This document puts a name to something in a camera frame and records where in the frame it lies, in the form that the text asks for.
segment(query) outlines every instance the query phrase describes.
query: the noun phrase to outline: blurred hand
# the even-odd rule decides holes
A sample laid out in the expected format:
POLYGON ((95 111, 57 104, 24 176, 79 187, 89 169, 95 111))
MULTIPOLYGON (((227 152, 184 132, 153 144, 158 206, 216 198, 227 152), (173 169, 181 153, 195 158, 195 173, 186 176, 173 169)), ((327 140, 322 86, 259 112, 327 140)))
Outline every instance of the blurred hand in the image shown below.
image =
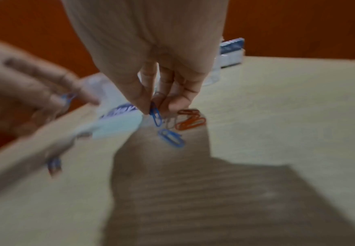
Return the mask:
POLYGON ((188 107, 219 50, 228 0, 63 0, 95 65, 149 113, 188 107), (141 72, 142 83, 137 76, 141 72))
POLYGON ((61 95, 98 104, 78 77, 63 67, 0 43, 0 131, 26 135, 68 109, 61 95))

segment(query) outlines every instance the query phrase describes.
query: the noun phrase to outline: brown background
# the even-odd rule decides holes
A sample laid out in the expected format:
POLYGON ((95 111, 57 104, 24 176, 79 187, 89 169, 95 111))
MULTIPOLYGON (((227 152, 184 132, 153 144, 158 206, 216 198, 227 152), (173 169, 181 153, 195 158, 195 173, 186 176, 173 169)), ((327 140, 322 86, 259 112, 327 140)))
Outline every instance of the brown background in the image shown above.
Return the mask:
MULTIPOLYGON (((248 56, 355 59, 355 0, 230 0, 224 39, 238 37, 248 56)), ((97 72, 60 0, 0 0, 0 40, 80 76, 97 72)), ((0 146, 11 140, 0 134, 0 146)))

